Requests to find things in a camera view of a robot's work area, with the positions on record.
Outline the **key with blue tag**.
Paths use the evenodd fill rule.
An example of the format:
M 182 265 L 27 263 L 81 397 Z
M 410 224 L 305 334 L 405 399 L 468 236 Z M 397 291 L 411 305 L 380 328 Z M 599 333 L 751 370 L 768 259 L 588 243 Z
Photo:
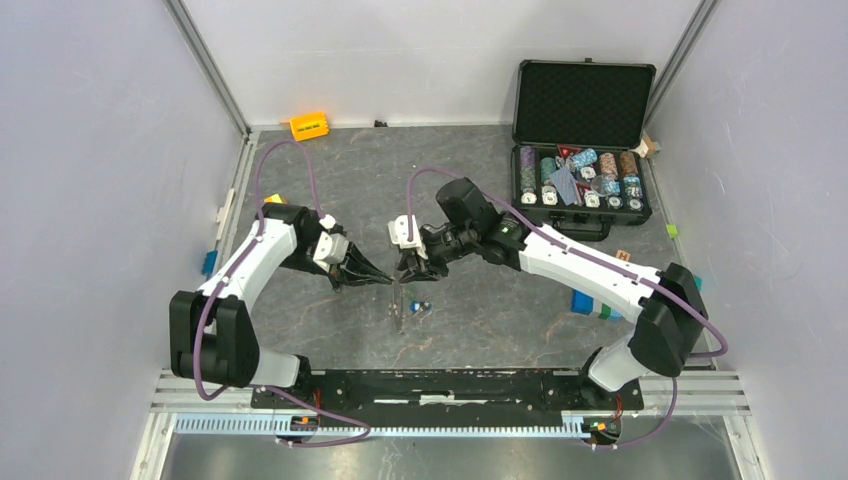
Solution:
M 412 315 L 424 314 L 432 310 L 432 303 L 428 300 L 412 301 L 409 309 Z

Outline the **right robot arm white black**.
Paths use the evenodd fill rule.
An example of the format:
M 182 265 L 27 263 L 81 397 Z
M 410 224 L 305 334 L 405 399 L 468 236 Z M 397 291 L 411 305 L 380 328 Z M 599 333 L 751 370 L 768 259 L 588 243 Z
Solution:
M 689 269 L 640 266 L 582 245 L 550 225 L 498 210 L 468 178 L 444 185 L 436 199 L 445 224 L 419 225 L 411 213 L 388 224 L 401 282 L 441 280 L 450 263 L 477 255 L 587 294 L 632 323 L 630 334 L 584 365 L 577 392 L 585 405 L 602 408 L 647 374 L 676 378 L 693 357 L 708 315 Z

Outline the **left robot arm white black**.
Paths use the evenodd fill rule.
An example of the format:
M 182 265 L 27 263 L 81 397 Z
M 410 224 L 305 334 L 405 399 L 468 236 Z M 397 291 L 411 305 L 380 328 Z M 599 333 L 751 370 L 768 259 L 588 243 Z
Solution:
M 314 394 L 306 358 L 263 349 L 250 318 L 280 268 L 325 277 L 335 290 L 393 282 L 347 239 L 332 216 L 305 206 L 267 203 L 248 237 L 215 275 L 196 290 L 172 297 L 172 373 L 225 387 L 271 385 L 288 406 L 306 405 Z

